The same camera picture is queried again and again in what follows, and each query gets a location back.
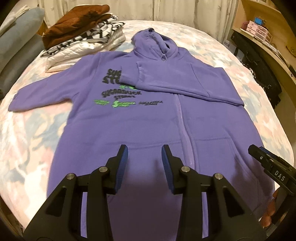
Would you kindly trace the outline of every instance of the blue gripper pad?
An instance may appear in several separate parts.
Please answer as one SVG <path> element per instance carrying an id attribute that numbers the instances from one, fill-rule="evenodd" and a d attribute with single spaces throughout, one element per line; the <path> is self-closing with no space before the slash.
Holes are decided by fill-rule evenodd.
<path id="1" fill-rule="evenodd" d="M 116 193 L 121 188 L 122 179 L 123 179 L 124 171 L 126 168 L 127 160 L 128 160 L 128 147 L 125 146 L 123 154 L 121 156 L 121 160 L 118 165 L 117 173 L 116 173 L 116 179 L 115 179 L 115 192 Z"/>
<path id="2" fill-rule="evenodd" d="M 161 148 L 161 159 L 163 161 L 163 168 L 165 169 L 165 176 L 168 182 L 168 188 L 171 190 L 172 193 L 174 193 L 174 183 L 173 183 L 173 172 L 170 167 L 170 163 L 168 161 L 168 156 L 165 151 L 164 146 Z"/>

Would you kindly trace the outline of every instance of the gray cushion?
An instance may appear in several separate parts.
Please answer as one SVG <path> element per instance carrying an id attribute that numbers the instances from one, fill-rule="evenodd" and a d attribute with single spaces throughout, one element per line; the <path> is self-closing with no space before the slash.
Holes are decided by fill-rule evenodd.
<path id="1" fill-rule="evenodd" d="M 25 68 L 44 50 L 42 37 L 35 34 L 15 56 L 8 62 L 0 73 L 0 90 L 4 96 L 21 76 Z"/>
<path id="2" fill-rule="evenodd" d="M 20 16 L 0 37 L 0 72 L 21 47 L 36 34 L 43 18 L 43 8 L 30 9 Z"/>

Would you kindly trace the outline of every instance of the human hand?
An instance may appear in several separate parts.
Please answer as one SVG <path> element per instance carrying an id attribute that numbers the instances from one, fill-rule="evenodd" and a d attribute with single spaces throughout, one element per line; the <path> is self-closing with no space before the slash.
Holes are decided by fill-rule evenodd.
<path id="1" fill-rule="evenodd" d="M 279 189 L 277 189 L 273 193 L 272 196 L 274 197 L 274 199 L 268 204 L 267 210 L 265 211 L 265 213 L 263 214 L 260 220 L 260 224 L 263 228 L 271 225 L 271 216 L 276 212 L 276 197 L 278 196 L 278 192 L 279 192 Z M 286 213 L 281 217 L 280 222 L 284 219 L 285 216 L 286 216 Z"/>

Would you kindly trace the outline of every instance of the black bag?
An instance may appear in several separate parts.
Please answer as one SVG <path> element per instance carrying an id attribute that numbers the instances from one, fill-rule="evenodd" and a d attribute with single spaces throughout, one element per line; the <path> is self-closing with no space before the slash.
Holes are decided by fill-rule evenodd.
<path id="1" fill-rule="evenodd" d="M 281 101 L 279 98 L 281 86 L 270 67 L 255 50 L 256 44 L 236 31 L 234 31 L 231 39 L 244 53 L 243 64 L 253 70 L 255 81 L 264 89 L 272 107 L 275 109 Z"/>

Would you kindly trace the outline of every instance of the bed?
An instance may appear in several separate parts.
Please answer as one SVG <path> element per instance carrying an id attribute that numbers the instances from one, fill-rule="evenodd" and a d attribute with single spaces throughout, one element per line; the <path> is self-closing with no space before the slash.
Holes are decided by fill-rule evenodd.
<path id="1" fill-rule="evenodd" d="M 131 51 L 131 37 L 148 27 L 172 38 L 201 61 L 223 67 L 244 101 L 265 148 L 293 165 L 292 147 L 264 90 L 230 51 L 206 33 L 176 23 L 131 20 L 126 21 L 123 30 L 126 41 L 116 51 Z M 23 227 L 46 199 L 51 161 L 72 106 L 71 102 L 63 102 L 26 112 L 7 111 L 20 88 L 53 74 L 45 72 L 45 65 L 46 59 L 37 57 L 0 105 L 0 195 Z"/>

